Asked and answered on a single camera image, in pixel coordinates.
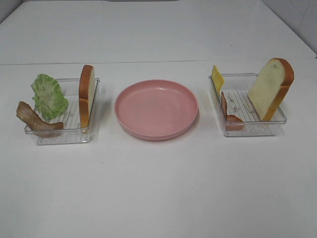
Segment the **yellow cheese slice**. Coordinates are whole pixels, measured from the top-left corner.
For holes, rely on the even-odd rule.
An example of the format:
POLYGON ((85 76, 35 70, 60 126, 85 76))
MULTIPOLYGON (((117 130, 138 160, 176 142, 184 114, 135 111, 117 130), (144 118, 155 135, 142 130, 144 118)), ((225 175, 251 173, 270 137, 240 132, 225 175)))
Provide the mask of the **yellow cheese slice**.
POLYGON ((218 96, 220 96, 220 91, 221 91, 221 88, 224 84, 224 78, 221 75, 221 73, 219 72, 216 65, 213 65, 213 67, 212 67, 211 79, 212 79, 212 82, 214 84, 214 87, 215 87, 215 90, 216 90, 218 96))

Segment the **bacon strip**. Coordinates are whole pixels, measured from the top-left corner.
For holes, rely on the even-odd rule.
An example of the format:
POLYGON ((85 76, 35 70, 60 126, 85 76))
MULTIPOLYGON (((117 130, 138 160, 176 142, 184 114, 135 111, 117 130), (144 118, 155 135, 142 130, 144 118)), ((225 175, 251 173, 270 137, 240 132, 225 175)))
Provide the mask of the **bacon strip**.
POLYGON ((48 123, 43 121, 39 115, 24 101, 20 101, 16 110, 16 116, 26 123, 33 131, 62 130, 63 122, 48 123))
POLYGON ((225 121, 227 122, 225 128, 228 131, 237 131, 237 130, 242 130, 243 129, 243 125, 242 124, 234 124, 234 123, 238 123, 238 122, 243 122, 240 118, 238 118, 235 115, 229 115, 227 113, 227 100, 225 98, 224 93, 221 93, 221 106, 222 106, 222 110, 224 113, 224 118, 225 121))

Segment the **bread slice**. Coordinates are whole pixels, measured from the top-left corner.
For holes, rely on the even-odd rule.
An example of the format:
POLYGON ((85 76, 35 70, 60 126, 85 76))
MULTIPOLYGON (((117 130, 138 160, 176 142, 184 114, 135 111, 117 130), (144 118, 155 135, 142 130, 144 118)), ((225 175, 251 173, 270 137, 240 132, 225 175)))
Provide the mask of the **bread slice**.
POLYGON ((84 65, 79 81, 79 114, 80 126, 86 128, 89 124, 92 103, 95 95, 95 71, 91 65, 84 65))
POLYGON ((294 81, 290 63, 272 58, 258 73, 248 97, 261 121, 270 121, 294 81))

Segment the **green lettuce leaf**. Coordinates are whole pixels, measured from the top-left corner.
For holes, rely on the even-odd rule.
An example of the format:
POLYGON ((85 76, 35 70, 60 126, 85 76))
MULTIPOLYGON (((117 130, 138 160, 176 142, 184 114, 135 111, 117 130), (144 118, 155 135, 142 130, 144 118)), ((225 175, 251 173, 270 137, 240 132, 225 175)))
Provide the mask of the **green lettuce leaf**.
POLYGON ((34 91, 32 99, 35 102, 35 108, 44 120, 50 121, 66 111, 68 100, 56 79, 47 74, 38 74, 31 87, 34 91))

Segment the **pink round plate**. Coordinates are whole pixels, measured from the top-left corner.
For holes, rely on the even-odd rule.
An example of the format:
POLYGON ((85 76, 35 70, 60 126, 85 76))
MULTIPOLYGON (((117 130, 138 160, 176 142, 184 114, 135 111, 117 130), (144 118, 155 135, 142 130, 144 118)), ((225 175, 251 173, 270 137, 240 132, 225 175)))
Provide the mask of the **pink round plate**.
POLYGON ((168 80, 147 80, 124 89, 115 116, 129 134, 151 141, 177 137, 194 123, 198 101, 187 87, 168 80))

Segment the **right clear plastic tray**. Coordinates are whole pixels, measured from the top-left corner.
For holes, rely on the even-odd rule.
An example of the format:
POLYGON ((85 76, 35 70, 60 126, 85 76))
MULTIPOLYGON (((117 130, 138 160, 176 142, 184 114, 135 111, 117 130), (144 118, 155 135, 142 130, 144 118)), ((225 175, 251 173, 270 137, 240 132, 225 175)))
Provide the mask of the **right clear plastic tray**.
POLYGON ((247 93, 257 79, 256 73, 234 73, 223 74, 224 84, 218 96, 213 82, 211 82, 211 98, 217 113, 220 128, 224 136, 272 136, 277 135, 279 130, 287 122, 287 118, 281 108, 278 108, 270 121, 261 121, 254 109, 247 93), (227 100, 227 113, 235 115, 243 122, 242 130, 228 131, 225 126, 227 122, 221 106, 221 93, 224 93, 227 100))

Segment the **clear plastic tray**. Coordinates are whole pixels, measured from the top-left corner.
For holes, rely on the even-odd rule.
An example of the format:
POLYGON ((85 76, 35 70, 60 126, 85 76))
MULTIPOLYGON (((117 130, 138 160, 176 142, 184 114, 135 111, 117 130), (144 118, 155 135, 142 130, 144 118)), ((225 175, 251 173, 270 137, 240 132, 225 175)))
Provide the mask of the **clear plastic tray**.
POLYGON ((86 128, 82 128, 80 124, 79 113, 79 78, 58 79, 61 90, 68 99, 68 108, 64 114, 54 118, 50 123, 62 122, 63 130, 32 130, 29 126, 25 126, 26 134, 35 137, 38 145, 52 144, 73 144, 90 142, 99 130, 100 115, 100 96, 99 87, 100 79, 95 78, 95 94, 92 103, 91 116, 89 124, 86 128))
POLYGON ((213 82, 211 82, 211 98, 217 113, 220 128, 224 136, 272 136, 277 135, 279 130, 287 122, 287 118, 281 108, 278 108, 270 121, 261 121, 254 109, 247 93, 257 79, 256 73, 234 73, 223 74, 224 84, 218 96, 213 82), (224 93, 227 100, 227 113, 235 115, 243 122, 242 130, 228 131, 225 126, 227 122, 221 106, 221 93, 224 93))

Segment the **left clear plastic tray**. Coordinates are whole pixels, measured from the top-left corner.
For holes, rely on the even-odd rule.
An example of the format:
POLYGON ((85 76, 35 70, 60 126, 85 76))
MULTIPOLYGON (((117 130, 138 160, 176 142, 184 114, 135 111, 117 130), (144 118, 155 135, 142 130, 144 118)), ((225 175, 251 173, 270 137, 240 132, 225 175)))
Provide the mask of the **left clear plastic tray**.
POLYGON ((91 116, 89 124, 86 128, 82 128, 80 124, 79 113, 79 78, 58 79, 61 90, 68 99, 68 108, 64 114, 54 118, 50 123, 62 122, 63 130, 32 130, 29 126, 25 126, 26 134, 35 137, 38 145, 52 144, 73 144, 90 142, 99 130, 100 115, 100 96, 99 87, 100 79, 95 78, 95 94, 92 103, 91 116))

